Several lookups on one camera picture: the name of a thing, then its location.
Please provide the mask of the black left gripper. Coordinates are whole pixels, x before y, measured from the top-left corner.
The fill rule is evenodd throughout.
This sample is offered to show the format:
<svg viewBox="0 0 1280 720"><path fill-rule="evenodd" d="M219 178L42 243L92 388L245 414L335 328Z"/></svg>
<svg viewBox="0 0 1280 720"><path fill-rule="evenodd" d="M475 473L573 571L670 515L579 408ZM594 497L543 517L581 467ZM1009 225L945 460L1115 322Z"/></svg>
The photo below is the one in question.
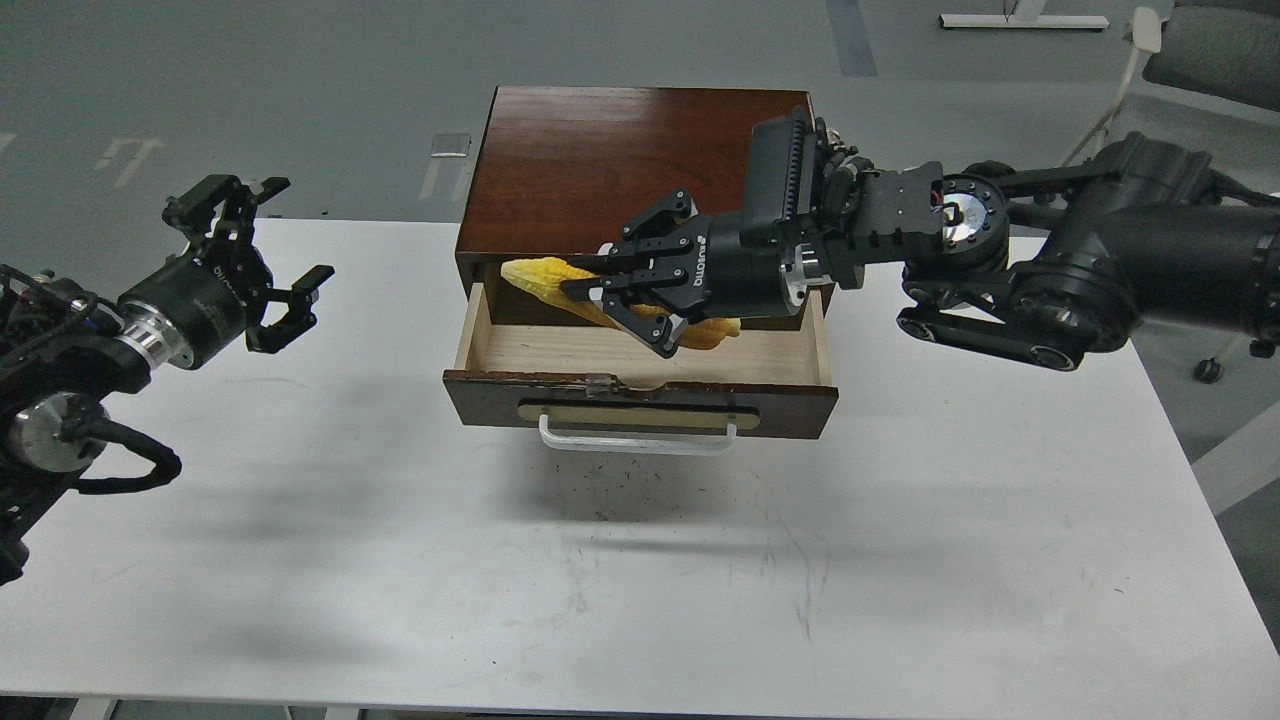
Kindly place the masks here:
<svg viewBox="0 0 1280 720"><path fill-rule="evenodd" d="M317 324L319 288L335 268L316 265L288 290L274 288L253 246L259 206L289 187L280 176L248 183L236 176L207 176L182 196L166 199L163 220L187 238L188 252L128 288L119 302L123 309L143 307L177 331L180 351L170 364L200 369L243 333L250 352L278 354ZM201 258L196 251L210 242L246 252ZM285 314L264 325L269 304L285 305Z"/></svg>

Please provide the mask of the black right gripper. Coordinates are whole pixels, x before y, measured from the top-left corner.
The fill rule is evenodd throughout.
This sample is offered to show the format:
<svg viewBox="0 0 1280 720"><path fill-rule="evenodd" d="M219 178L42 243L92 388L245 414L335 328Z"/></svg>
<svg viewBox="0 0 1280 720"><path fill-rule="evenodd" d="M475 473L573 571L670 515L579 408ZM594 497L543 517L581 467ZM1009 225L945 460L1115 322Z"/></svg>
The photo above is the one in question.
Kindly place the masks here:
<svg viewBox="0 0 1280 720"><path fill-rule="evenodd" d="M621 238L599 251L600 278L562 281L559 292L571 313L622 331L663 359L677 354L690 320L622 281L700 277L700 314L707 318L796 315L804 301L795 246L782 241L746 246L739 231L736 211L699 215L690 192L675 190L626 222Z"/></svg>

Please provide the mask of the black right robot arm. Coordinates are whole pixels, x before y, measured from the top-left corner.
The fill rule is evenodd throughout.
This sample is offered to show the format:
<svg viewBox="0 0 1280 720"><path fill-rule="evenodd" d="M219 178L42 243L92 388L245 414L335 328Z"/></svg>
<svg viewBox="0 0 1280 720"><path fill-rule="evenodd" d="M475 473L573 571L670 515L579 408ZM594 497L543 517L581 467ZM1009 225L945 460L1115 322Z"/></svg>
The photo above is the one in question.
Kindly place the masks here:
<svg viewBox="0 0 1280 720"><path fill-rule="evenodd" d="M754 127L741 209L676 191L562 288L671 357L698 324L791 316L882 263L902 265L911 337L1056 372L1146 318L1277 348L1277 200L1137 132L1074 167L886 170L796 109Z"/></svg>

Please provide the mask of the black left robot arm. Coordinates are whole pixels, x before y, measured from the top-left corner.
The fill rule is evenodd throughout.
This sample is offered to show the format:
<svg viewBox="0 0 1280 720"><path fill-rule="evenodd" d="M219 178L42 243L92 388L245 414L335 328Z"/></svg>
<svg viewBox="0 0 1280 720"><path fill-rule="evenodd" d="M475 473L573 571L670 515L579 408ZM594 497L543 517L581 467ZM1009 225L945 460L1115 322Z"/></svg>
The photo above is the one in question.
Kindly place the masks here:
<svg viewBox="0 0 1280 720"><path fill-rule="evenodd" d="M276 354L316 325L333 266L278 288L253 246L259 209L289 183L215 174L168 199L163 219L186 250L113 301L3 268L3 583L23 575L24 537L64 493L136 493L180 474L172 448L110 418L109 395L138 393L164 365L200 369L239 338Z"/></svg>

